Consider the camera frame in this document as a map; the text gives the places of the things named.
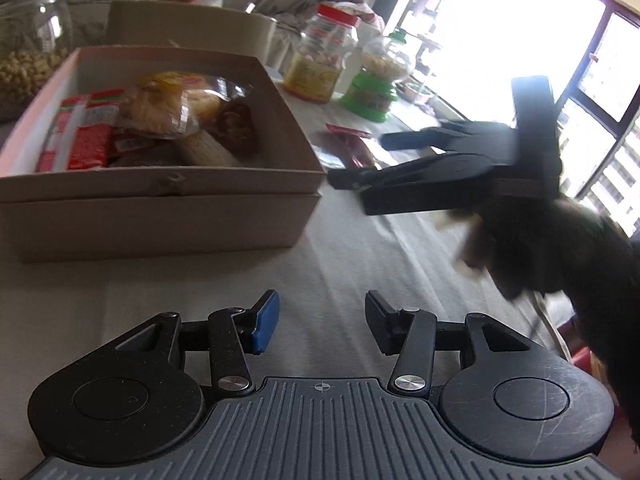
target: open box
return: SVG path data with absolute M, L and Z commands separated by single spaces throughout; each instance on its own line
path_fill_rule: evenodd
M 33 173 L 60 101 L 181 70 L 251 86 L 266 168 L 109 168 Z M 0 154 L 0 220 L 27 262 L 291 247 L 324 173 L 253 57 L 102 46 L 76 50 L 40 91 Z

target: peanut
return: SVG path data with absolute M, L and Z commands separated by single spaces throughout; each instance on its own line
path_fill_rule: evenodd
M 67 55 L 14 50 L 0 57 L 0 121 L 17 119 Z

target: window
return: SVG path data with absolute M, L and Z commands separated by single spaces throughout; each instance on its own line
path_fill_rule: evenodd
M 558 121 L 562 158 L 560 183 L 567 196 L 576 196 L 607 156 L 616 139 L 596 119 L 569 99 Z
M 626 168 L 622 165 L 622 163 L 620 163 L 620 161 L 617 158 L 614 158 L 611 161 L 611 165 L 610 165 L 611 169 L 613 171 L 615 171 L 622 180 L 625 181 L 625 183 L 631 187 L 633 186 L 633 184 L 636 183 L 636 180 L 633 178 L 633 176 L 631 175 L 631 173 L 629 173 Z
M 640 84 L 640 30 L 612 15 L 578 88 L 620 121 Z
M 445 0 L 433 90 L 469 119 L 509 124 L 511 79 L 545 74 L 558 98 L 604 10 L 598 0 Z
M 640 226 L 640 119 L 620 142 L 582 203 L 607 214 L 631 236 Z

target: green container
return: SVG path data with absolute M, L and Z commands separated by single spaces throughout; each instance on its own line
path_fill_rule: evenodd
M 388 118 L 391 103 L 397 100 L 398 94 L 393 83 L 361 70 L 340 99 L 340 104 L 364 119 L 383 123 Z

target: cardboard box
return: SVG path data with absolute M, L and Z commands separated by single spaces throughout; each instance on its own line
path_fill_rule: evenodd
M 62 99 L 127 88 L 164 70 L 251 86 L 247 101 L 266 168 L 109 168 L 34 174 Z M 324 172 L 253 57 L 103 46 L 76 50 L 40 91 L 0 154 L 0 220 L 26 262 L 290 247 Z
M 193 27 L 206 23 L 206 27 Z M 111 2 L 106 44 L 181 46 L 255 56 L 265 62 L 276 20 L 180 2 Z

